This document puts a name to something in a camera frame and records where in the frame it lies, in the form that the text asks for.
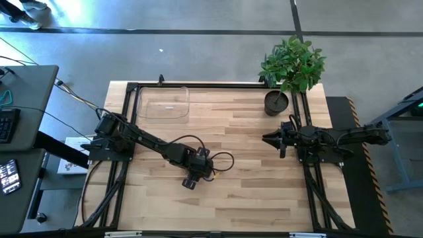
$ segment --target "person's foot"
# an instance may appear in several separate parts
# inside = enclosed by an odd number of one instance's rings
[[[38,30],[42,26],[41,23],[28,16],[26,13],[21,16],[19,20],[33,30]]]
[[[29,11],[32,9],[37,9],[37,10],[44,10],[47,8],[47,4],[39,2],[39,1],[29,1],[26,3],[22,3],[22,5],[24,6],[24,9]]]

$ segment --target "transparent bin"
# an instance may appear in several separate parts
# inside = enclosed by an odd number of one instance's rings
[[[144,124],[184,124],[190,118],[190,91],[182,88],[140,90],[137,116]]]

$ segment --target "wooden tabletop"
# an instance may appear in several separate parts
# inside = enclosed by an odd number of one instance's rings
[[[111,81],[104,107],[122,111],[125,81]],[[190,89],[189,122],[186,124],[137,125],[164,140],[186,134],[201,138],[213,155],[228,151],[235,166],[219,173],[213,182],[201,180],[195,190],[181,183],[185,172],[168,164],[158,153],[137,145],[130,163],[119,229],[174,231],[312,231],[303,167],[293,147],[285,159],[264,143],[263,134],[275,131],[293,114],[292,103],[280,115],[264,113],[268,89]],[[134,103],[132,95],[130,107]],[[314,126],[332,127],[323,86],[307,93]],[[299,107],[303,116],[301,98]],[[181,141],[194,148],[194,138]],[[230,158],[214,159],[216,168],[226,168]],[[85,217],[104,197],[110,163],[104,162],[87,186]],[[354,226],[341,170],[322,164],[327,198],[344,221]],[[109,212],[111,220],[113,205]],[[323,224],[321,209],[319,220]],[[79,214],[76,224],[81,223]]]

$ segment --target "phone screen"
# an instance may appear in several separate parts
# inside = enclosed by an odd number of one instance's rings
[[[11,159],[5,165],[0,165],[0,179],[3,194],[9,194],[20,188],[18,167],[14,159]]]

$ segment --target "black keyboard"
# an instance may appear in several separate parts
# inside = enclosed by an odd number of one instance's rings
[[[10,143],[19,121],[19,109],[0,110],[0,143]]]

